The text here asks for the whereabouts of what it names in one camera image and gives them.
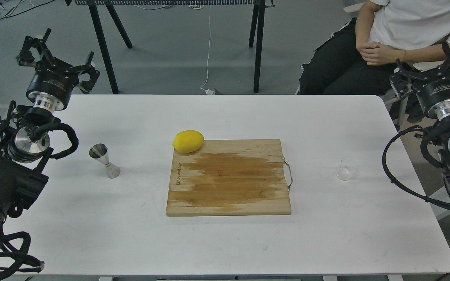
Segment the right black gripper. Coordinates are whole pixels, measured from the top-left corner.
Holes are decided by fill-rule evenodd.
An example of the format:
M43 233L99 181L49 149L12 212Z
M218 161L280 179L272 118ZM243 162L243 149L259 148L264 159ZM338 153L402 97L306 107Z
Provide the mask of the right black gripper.
M441 75L450 75L450 46L442 43L445 60L441 64ZM400 59L396 59L397 71L389 77L396 97L403 101L410 94L416 94L420 107L430 119L443 119L450 116L450 79L423 82L423 74L409 66L405 66Z

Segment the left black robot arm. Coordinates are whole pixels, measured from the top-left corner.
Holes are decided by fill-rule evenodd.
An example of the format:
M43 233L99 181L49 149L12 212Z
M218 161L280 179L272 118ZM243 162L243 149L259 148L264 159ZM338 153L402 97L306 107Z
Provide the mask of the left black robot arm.
M41 272L44 262L31 256L31 238L27 232L5 234L7 217L17 218L29 209L48 182L43 174L50 159L71 155L79 146L74 129L53 114L67 108L71 94L78 87L88 94L100 72L92 63L73 66L54 57L46 41L27 36L17 56L20 66L35 69L26 91L30 106L11 101L7 114L0 116L0 281L16 272Z

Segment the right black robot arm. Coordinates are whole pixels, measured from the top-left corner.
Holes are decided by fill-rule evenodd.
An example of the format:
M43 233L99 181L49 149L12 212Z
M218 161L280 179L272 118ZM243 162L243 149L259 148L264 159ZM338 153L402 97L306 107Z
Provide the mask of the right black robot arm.
M398 71L389 78L396 96L405 101L414 94L423 115L429 119L435 119L436 122L427 128L412 126L397 133L384 148L382 167L390 182L401 190L450 211L450 202L422 196L403 185L393 176L386 163L386 155L391 144L400 136L415 132L421 139L420 152L423 158L432 166L443 169L443 185L450 199L450 46L443 43L442 49L445 53L443 63L423 72L409 71L403 67L399 59L396 60Z

